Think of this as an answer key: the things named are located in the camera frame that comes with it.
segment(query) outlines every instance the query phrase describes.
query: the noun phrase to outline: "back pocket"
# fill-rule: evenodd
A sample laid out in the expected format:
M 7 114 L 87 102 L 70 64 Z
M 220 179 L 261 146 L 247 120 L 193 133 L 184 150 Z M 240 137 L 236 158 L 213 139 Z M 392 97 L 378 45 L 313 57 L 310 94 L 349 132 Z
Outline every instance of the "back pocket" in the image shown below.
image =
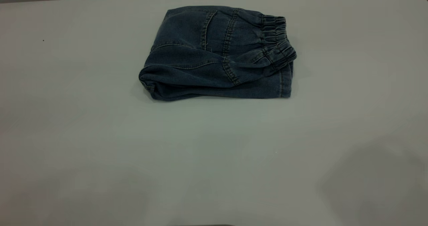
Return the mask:
M 217 11 L 169 10 L 157 32 L 152 50 L 165 45 L 185 45 L 206 49 L 207 28 Z

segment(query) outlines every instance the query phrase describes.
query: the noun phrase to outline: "stitching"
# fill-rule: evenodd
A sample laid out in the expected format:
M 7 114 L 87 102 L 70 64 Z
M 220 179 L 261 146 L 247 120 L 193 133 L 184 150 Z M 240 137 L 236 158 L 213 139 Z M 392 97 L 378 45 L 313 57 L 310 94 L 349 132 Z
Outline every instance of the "stitching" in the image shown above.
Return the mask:
M 180 13 L 186 13 L 189 11 L 199 11 L 199 12 L 209 12 L 209 13 L 214 13 L 217 12 L 215 10 L 203 10 L 203 9 L 184 9 L 183 7 L 181 8 L 176 8 L 176 9 L 171 9 L 167 11 L 167 14 L 165 15 L 165 19 L 180 14 Z
M 217 11 L 208 13 L 207 14 L 207 18 L 206 18 L 206 20 L 204 22 L 203 31 L 202 31 L 202 37 L 201 37 L 201 47 L 204 50 L 207 49 L 207 45 L 208 45 L 208 41 L 207 41 L 208 25 L 210 24 L 211 20 L 213 19 L 214 15 L 216 13 L 217 13 Z
M 283 55 L 283 57 L 286 59 L 287 57 L 286 57 L 286 55 L 284 54 L 284 52 L 283 52 L 283 51 L 281 51 L 281 49 L 279 48 L 279 46 L 278 46 L 278 45 L 276 45 L 276 47 L 277 47 L 277 49 L 280 51 L 280 53 Z
M 279 44 L 277 44 L 278 46 L 281 46 L 281 45 L 283 45 L 283 44 L 285 44 L 285 43 L 288 43 L 288 41 L 283 41 L 283 42 L 281 42 L 281 43 L 279 43 Z
M 227 31 L 226 31 L 226 37 L 224 39 L 224 45 L 223 45 L 223 69 L 226 72 L 227 76 L 229 77 L 229 79 L 232 81 L 232 83 L 234 85 L 238 85 L 240 84 L 239 79 L 237 78 L 237 76 L 232 72 L 230 66 L 229 66 L 229 60 L 227 59 L 228 55 L 229 55 L 229 46 L 230 46 L 230 39 L 232 36 L 232 32 L 234 30 L 234 26 L 235 26 L 235 22 L 237 19 L 237 13 L 240 11 L 240 8 L 236 8 L 233 11 L 233 16 L 232 19 L 229 22 L 229 25 L 227 27 Z
M 154 88 L 154 86 L 147 86 L 143 81 L 141 81 L 141 83 L 143 83 L 145 87 Z
M 157 50 L 157 49 L 159 49 L 161 47 L 165 47 L 165 46 L 183 46 L 183 47 L 188 47 L 188 48 L 191 48 L 191 49 L 196 49 L 196 48 L 194 48 L 192 46 L 188 46 L 188 45 L 185 45 L 185 44 L 176 44 L 176 43 L 173 43 L 173 44 L 160 45 L 158 47 L 153 48 L 150 52 L 153 52 L 153 51 L 155 51 L 155 50 Z
M 271 64 L 273 64 L 273 62 L 271 61 L 271 59 L 269 59 L 269 57 L 268 57 L 268 53 L 266 53 L 266 51 L 264 50 L 264 48 L 262 48 L 261 50 L 262 50 L 262 52 L 263 52 L 264 56 L 267 58 L 267 60 L 269 60 L 269 62 L 270 62 Z
M 259 54 L 257 54 L 252 60 L 249 61 L 249 63 L 256 63 L 260 59 L 262 59 L 264 56 L 265 56 L 265 54 L 263 53 L 263 49 L 262 49 L 262 52 L 260 52 Z
M 215 64 L 215 63 L 221 63 L 221 62 L 209 62 L 209 63 L 202 64 L 200 66 L 195 66 L 195 67 L 191 67 L 191 68 L 184 68 L 184 67 L 179 67 L 179 66 L 168 66 L 168 67 L 177 68 L 177 69 L 183 69 L 183 70 L 191 70 L 191 69 L 197 69 L 197 68 L 200 68 L 202 66 L 206 66 L 206 65 L 210 65 L 210 64 Z M 151 66 L 159 66 L 159 64 L 148 65 L 148 66 L 145 66 L 144 69 L 146 69 L 148 67 L 151 67 Z

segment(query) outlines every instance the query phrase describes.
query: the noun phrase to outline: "jeans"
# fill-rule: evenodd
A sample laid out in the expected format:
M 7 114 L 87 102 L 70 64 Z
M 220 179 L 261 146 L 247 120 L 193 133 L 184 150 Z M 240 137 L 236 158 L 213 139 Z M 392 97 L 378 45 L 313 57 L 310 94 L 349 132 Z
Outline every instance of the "jeans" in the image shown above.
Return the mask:
M 167 12 L 139 80 L 162 101 L 288 98 L 295 58 L 284 17 L 190 6 Z

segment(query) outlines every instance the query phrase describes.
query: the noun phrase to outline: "blue denim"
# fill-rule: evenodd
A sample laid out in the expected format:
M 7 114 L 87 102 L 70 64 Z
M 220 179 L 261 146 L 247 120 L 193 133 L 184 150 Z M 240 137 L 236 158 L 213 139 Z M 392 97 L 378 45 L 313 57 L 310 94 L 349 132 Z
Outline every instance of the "blue denim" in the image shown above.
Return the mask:
M 139 80 L 162 101 L 288 98 L 295 58 L 284 17 L 190 6 L 167 12 Z

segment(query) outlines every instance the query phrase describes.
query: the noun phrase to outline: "elastic waistband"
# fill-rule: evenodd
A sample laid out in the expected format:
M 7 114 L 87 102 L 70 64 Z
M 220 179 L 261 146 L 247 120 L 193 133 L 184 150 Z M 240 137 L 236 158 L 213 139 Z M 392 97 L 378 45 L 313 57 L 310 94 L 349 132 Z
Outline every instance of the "elastic waistband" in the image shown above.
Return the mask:
M 262 43 L 266 45 L 281 44 L 287 40 L 286 19 L 272 15 L 263 15 Z
M 264 15 L 262 25 L 262 43 L 265 56 L 271 62 L 282 61 L 284 63 L 295 60 L 296 51 L 290 45 L 286 32 L 286 19 Z

